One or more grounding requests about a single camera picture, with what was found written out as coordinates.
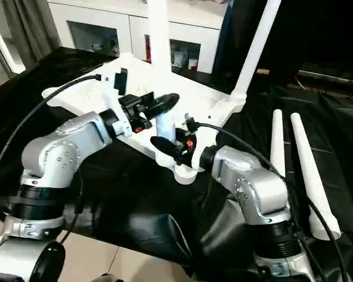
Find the glass cabinet door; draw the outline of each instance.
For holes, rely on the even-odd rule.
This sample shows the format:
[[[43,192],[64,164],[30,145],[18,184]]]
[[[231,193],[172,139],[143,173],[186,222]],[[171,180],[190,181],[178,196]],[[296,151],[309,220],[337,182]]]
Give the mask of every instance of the glass cabinet door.
[[[106,55],[132,53],[129,16],[50,3],[62,46]]]
[[[134,56],[151,61],[148,19],[130,16],[129,21]],[[172,66],[212,72],[219,30],[170,22],[169,36]]]
[[[119,56],[118,32],[115,28],[67,21],[76,49]]]
[[[145,35],[146,61],[151,62],[149,35]],[[201,44],[170,39],[171,65],[177,68],[198,70]]]

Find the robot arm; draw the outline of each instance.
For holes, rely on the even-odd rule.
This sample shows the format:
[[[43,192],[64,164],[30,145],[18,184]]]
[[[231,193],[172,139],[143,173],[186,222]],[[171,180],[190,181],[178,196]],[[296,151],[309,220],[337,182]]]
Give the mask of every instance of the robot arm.
[[[193,119],[188,115],[186,119],[189,132],[198,130]],[[175,146],[162,137],[154,136],[151,142],[177,162],[191,155],[183,151],[186,146]],[[315,281],[307,254],[292,229],[288,190],[281,178],[262,167],[255,156],[228,146],[206,147],[199,166],[236,195],[255,239],[255,262],[265,278],[303,276]]]
[[[135,133],[150,128],[150,120],[172,109],[178,99],[173,93],[158,99],[153,93],[125,95],[118,99],[119,115],[112,109],[90,112],[28,143],[21,186],[10,199],[12,209],[0,236],[0,281],[58,280],[65,250],[55,239],[64,226],[64,193],[74,173],[88,156],[125,135],[123,127],[130,125]]]

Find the white cylinder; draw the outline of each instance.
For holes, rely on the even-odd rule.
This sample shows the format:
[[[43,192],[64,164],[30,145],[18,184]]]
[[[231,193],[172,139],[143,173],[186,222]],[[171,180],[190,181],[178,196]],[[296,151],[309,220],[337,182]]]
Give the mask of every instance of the white cylinder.
[[[169,21],[166,0],[148,0],[149,40],[151,60],[155,76],[153,90],[155,97],[170,93],[171,56],[169,39]],[[157,136],[175,141],[175,122],[172,112],[164,113],[156,118]],[[173,166],[175,160],[156,150],[156,162],[160,166]]]
[[[280,3],[281,0],[268,0],[264,8],[263,15],[261,16],[257,31],[243,64],[242,71],[239,74],[237,84],[230,95],[230,100],[238,105],[236,112],[240,112],[246,103],[248,86],[258,66],[261,53],[267,42]]]
[[[274,110],[272,119],[271,163],[285,177],[284,128],[282,111]]]
[[[332,231],[335,239],[340,238],[341,231],[336,217],[332,214],[329,207],[328,199],[319,175],[317,164],[306,136],[304,125],[298,113],[291,115],[292,126],[297,143],[299,161],[301,162],[302,174],[304,177],[307,196],[316,205],[324,220],[327,222],[329,229]],[[309,222],[312,235],[320,240],[329,240],[329,237],[319,221],[314,211],[311,211]]]

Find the tile floor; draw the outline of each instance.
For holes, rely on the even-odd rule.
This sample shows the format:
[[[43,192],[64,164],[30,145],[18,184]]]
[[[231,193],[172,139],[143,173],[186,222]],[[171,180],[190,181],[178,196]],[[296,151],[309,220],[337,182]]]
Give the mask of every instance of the tile floor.
[[[77,234],[72,233],[64,246],[59,282],[90,282],[104,273],[124,282],[192,282],[177,264]]]

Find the table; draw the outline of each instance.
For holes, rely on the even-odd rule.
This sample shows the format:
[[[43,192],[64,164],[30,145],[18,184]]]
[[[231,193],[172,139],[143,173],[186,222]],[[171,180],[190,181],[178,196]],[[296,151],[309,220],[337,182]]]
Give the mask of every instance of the table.
[[[2,85],[0,150],[16,124],[41,101],[42,90],[62,85],[111,59],[59,48]],[[226,93],[232,86],[206,73],[180,74]],[[272,111],[282,109],[287,179],[303,188],[288,118],[292,112],[300,113],[332,212],[345,233],[338,243],[353,279],[353,96],[279,86],[261,92],[256,85],[251,92],[243,111],[233,115],[225,128],[269,156]],[[0,168],[1,218],[8,209],[7,197],[19,187],[24,146],[33,138],[51,133],[70,117],[64,109],[45,107],[19,132]],[[240,149],[225,136],[218,135],[217,142],[219,146]],[[234,196],[210,181],[208,173],[199,174],[192,185],[180,185],[168,169],[118,140],[86,159],[81,169],[84,211],[74,232],[174,261],[208,281],[256,281],[254,274],[247,271],[254,269],[252,240],[239,205]],[[68,223],[79,194],[78,181],[76,177],[67,192]],[[300,213],[304,230],[311,237],[308,208],[302,199]],[[337,259],[330,244],[311,239],[311,248],[329,281],[339,281]]]

